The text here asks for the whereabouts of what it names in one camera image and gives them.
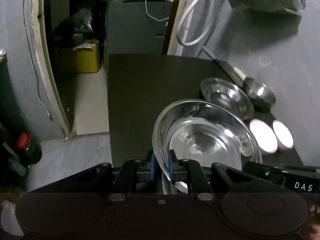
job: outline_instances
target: cream-colored handle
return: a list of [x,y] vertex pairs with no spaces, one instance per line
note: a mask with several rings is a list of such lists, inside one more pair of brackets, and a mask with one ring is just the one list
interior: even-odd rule
[[242,79],[242,81],[245,80],[245,74],[240,70],[238,69],[237,67],[234,67],[233,70],[235,71],[235,73],[239,76],[239,78]]

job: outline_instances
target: white round lid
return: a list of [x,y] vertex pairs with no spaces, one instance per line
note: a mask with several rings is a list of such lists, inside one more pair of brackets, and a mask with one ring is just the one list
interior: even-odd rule
[[249,128],[263,151],[267,153],[275,153],[277,151],[278,141],[270,126],[261,120],[253,119]]
[[280,121],[274,120],[272,123],[273,130],[283,146],[287,149],[293,148],[293,137],[289,129]]

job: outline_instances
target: floor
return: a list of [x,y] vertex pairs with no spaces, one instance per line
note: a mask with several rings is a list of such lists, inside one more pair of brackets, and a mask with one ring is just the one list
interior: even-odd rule
[[76,135],[109,132],[107,74],[55,74],[63,108]]
[[27,191],[63,179],[99,163],[112,163],[109,134],[78,136],[41,143],[42,159],[32,165]]

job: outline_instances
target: black device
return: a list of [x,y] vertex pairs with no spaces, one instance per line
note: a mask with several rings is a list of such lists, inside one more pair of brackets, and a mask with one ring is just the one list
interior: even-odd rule
[[188,194],[136,193],[156,182],[153,151],[120,168],[102,163],[25,194],[16,217],[25,239],[302,239],[308,208],[286,187],[222,163],[201,167],[169,152]]

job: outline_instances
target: white charging cable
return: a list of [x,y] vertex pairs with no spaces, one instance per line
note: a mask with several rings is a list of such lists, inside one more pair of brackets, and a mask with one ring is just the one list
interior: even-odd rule
[[154,19],[154,20],[156,20],[156,21],[158,21],[158,22],[162,22],[162,21],[168,20],[168,19],[170,18],[170,17],[167,17],[167,18],[164,18],[164,19],[162,19],[162,20],[158,20],[158,19],[154,18],[153,16],[151,16],[150,14],[148,14],[147,0],[146,0],[146,12],[147,12],[147,15],[148,15],[149,17],[151,17],[152,19]]
[[210,31],[211,31],[211,27],[212,24],[210,24],[206,30],[200,35],[200,37],[198,37],[197,39],[195,39],[194,41],[190,41],[190,42],[184,42],[181,38],[181,29],[182,26],[185,22],[185,20],[187,19],[188,15],[190,14],[190,12],[193,10],[193,8],[196,6],[196,4],[199,2],[199,0],[194,0],[190,6],[185,10],[184,14],[182,15],[180,22],[178,24],[178,28],[177,28],[177,41],[179,42],[179,44],[181,44],[182,46],[193,46],[197,43],[199,43]]

